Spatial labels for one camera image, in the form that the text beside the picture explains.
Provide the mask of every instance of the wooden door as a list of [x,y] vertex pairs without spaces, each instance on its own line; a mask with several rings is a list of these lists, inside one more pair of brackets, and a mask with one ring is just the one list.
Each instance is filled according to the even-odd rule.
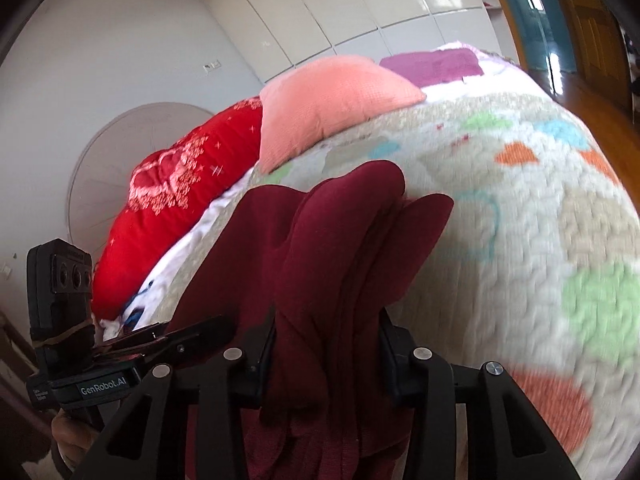
[[602,0],[560,0],[578,70],[596,92],[631,110],[630,74],[618,22]]

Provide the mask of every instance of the white quilted bedspread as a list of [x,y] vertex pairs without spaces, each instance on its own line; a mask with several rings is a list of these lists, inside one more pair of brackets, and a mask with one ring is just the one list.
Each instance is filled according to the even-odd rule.
[[443,192],[456,204],[395,321],[450,362],[501,361],[582,478],[614,479],[640,440],[640,224],[588,129],[536,96],[422,104],[325,140],[252,186],[306,191],[377,158],[402,169],[409,197]]

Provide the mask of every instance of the metal screw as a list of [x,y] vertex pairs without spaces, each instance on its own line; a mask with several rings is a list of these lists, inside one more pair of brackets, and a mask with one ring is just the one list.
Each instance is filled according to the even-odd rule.
[[486,371],[489,372],[491,375],[500,375],[504,371],[504,368],[502,368],[502,365],[495,361],[489,361],[487,364],[484,365],[484,367],[486,368]]
[[222,354],[222,356],[227,361],[237,361],[239,358],[242,357],[242,350],[239,348],[227,348],[225,350],[225,353]]
[[156,379],[162,379],[171,373],[171,368],[169,368],[169,365],[158,365],[154,367],[154,370],[151,373]]
[[428,348],[420,346],[414,350],[414,357],[416,359],[420,359],[420,361],[426,361],[427,359],[431,359],[431,357],[433,357],[433,352]]

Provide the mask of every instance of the pink pillow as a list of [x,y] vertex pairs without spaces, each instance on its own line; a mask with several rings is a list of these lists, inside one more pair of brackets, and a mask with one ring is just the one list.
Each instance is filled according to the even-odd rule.
[[262,89],[260,99],[260,169],[270,173],[319,140],[415,105],[425,95],[367,57],[332,56],[277,77]]

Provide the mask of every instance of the purple pillow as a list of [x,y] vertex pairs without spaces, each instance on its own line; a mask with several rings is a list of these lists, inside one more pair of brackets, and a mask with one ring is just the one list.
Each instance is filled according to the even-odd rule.
[[380,66],[401,75],[420,88],[460,81],[470,75],[484,75],[476,54],[468,48],[397,54],[382,59]]

